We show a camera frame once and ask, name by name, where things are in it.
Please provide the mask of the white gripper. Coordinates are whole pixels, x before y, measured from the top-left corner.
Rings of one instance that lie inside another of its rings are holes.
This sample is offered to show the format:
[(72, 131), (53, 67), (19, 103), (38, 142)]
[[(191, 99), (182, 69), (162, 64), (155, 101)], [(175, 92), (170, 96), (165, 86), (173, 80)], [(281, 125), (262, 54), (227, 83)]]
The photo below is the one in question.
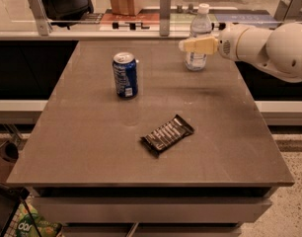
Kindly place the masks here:
[(219, 33), (218, 40), (213, 36), (184, 39), (179, 42), (179, 49), (184, 52), (214, 54), (218, 48), (222, 57), (238, 61), (237, 44), (248, 28), (247, 25), (228, 24)]

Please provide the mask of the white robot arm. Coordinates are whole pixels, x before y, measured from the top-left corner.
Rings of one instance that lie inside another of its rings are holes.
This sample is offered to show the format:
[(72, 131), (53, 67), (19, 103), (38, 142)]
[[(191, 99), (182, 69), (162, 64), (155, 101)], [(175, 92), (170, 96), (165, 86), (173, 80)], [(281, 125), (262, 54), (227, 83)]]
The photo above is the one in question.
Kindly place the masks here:
[(218, 37), (181, 40), (179, 49), (196, 54), (219, 52), (223, 58), (249, 63), (280, 80), (302, 82), (302, 24), (288, 23), (275, 30), (229, 24)]

